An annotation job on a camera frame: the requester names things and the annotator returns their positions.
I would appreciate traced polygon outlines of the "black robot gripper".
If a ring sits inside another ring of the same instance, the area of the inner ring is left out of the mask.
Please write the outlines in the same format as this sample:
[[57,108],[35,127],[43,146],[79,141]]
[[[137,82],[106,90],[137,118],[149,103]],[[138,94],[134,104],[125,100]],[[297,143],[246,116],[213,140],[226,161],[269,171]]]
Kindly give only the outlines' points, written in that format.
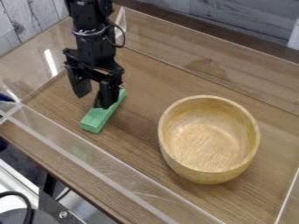
[[118,101],[125,68],[115,57],[125,44],[117,41],[114,27],[74,29],[77,48],[66,48],[66,68],[75,95],[82,98],[91,92],[91,80],[99,82],[95,108],[109,109]]

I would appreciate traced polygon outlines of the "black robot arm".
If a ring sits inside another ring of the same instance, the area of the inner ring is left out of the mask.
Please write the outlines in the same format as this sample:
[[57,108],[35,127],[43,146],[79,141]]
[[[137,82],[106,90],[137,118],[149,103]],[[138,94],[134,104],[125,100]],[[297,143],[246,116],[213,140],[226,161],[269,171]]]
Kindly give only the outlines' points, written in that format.
[[118,102],[126,71],[115,61],[118,48],[125,44],[117,42],[117,29],[123,29],[110,19],[113,0],[65,0],[65,3],[77,39],[77,48],[63,50],[70,84],[82,98],[93,90],[91,82],[98,82],[94,107],[109,109]]

